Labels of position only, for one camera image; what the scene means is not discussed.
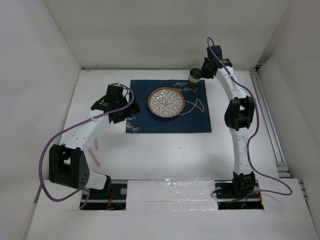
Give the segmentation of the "white cup with cork base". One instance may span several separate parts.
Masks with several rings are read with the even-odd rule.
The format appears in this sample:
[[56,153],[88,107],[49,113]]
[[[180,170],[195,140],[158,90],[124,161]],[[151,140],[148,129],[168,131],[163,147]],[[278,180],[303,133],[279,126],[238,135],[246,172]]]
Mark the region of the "white cup with cork base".
[[197,85],[201,80],[201,69],[198,67],[193,67],[189,71],[188,84]]

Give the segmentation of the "floral patterned ceramic bowl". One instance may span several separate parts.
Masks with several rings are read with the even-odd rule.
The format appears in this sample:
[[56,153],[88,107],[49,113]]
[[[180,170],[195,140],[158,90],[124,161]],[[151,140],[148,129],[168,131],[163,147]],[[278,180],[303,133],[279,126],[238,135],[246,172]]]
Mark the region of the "floral patterned ceramic bowl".
[[148,108],[156,116],[172,118],[179,115],[185,107],[185,98],[175,88],[161,87],[148,97]]

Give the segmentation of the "dark blue cloth placemat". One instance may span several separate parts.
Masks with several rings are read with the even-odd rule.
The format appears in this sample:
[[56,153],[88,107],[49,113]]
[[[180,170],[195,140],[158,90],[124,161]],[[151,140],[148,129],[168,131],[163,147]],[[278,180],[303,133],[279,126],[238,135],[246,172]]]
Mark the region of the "dark blue cloth placemat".
[[[159,88],[173,88],[179,91],[185,105],[182,112],[173,117],[160,117],[152,113],[148,106],[150,94]],[[140,112],[126,121],[126,132],[130,134],[189,134],[210,133],[211,120],[204,80],[191,85],[187,80],[134,79],[130,88]]]

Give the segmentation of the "pink handled knife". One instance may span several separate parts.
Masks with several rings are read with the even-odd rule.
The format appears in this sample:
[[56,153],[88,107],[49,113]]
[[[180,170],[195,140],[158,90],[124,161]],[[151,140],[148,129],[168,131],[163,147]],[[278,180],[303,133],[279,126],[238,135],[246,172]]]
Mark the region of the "pink handled knife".
[[94,148],[95,150],[99,149],[97,138],[94,139]]

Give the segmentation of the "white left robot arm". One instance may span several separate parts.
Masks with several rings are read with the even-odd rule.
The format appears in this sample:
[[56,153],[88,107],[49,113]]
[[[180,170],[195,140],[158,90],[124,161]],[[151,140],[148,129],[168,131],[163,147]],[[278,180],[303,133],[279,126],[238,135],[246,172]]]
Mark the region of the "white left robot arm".
[[100,198],[111,194],[111,178],[90,170],[86,153],[110,123],[120,123],[140,112],[133,91],[120,83],[108,85],[106,94],[90,108],[87,120],[61,145],[49,150],[50,182],[76,190],[93,189]]

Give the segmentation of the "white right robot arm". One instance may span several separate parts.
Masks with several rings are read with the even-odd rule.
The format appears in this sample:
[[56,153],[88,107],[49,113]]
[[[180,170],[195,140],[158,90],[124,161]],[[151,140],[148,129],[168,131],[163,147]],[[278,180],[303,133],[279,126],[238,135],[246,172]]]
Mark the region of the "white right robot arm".
[[249,194],[256,185],[256,178],[248,159],[249,129],[255,101],[252,94],[238,83],[230,60],[224,59],[219,45],[207,47],[207,57],[200,70],[204,79],[217,78],[229,104],[224,114],[233,142],[234,167],[231,182],[218,182],[214,193],[219,199],[238,199]]

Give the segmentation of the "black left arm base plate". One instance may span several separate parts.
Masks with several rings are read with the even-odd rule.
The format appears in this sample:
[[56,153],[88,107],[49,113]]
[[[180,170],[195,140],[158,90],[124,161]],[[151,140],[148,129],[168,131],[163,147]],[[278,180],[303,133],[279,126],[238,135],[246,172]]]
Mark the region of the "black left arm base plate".
[[109,193],[90,189],[89,198],[81,210],[121,211],[126,209],[128,180],[112,180]]

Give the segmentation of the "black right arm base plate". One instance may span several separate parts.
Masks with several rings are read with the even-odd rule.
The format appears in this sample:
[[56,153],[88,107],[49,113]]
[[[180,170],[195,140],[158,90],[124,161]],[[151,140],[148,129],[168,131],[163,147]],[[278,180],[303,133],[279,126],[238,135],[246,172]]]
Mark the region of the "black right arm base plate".
[[217,199],[218,210],[263,210],[264,204],[261,194],[257,191],[258,184],[254,188],[236,192],[230,180],[216,180],[215,189],[211,197]]

